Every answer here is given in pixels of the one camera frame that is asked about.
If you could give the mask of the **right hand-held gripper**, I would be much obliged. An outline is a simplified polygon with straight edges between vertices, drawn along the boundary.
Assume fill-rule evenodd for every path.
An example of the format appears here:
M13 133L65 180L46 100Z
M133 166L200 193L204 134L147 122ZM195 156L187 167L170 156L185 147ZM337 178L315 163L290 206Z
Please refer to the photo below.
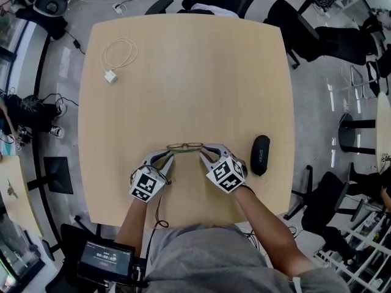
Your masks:
M217 164L217 161L212 160L208 155L209 152L218 155L219 159L221 157L225 158ZM225 145L204 145L203 151L200 151L200 158L206 168L211 168L206 177L223 192L232 193L240 185L245 184L241 163L231 157L231 152Z

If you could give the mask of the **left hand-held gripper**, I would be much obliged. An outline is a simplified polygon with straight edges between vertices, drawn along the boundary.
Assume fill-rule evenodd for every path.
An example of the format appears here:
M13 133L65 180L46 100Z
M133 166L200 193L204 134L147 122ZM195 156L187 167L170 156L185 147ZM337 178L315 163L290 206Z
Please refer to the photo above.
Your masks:
M153 166L155 162L165 158L160 168ZM148 203L166 184L167 174L174 162L171 150L158 150L148 153L143 164L130 176L130 195L144 203Z

